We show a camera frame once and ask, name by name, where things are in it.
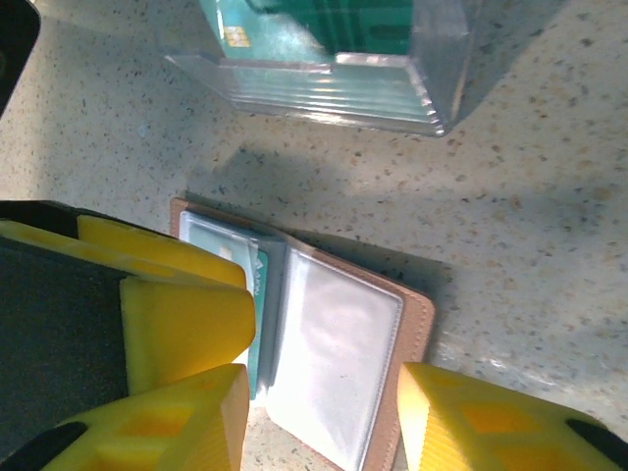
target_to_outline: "speckled countertop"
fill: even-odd
[[[628,439],[626,0],[492,2],[468,117],[439,140],[238,114],[159,57],[143,0],[35,3],[1,198],[165,231],[189,191],[359,241],[347,253],[438,303],[433,362]],[[250,424],[243,469],[327,469],[262,410]]]

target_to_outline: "clear plastic box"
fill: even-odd
[[[172,0],[158,47],[239,110],[444,135],[480,0]]]

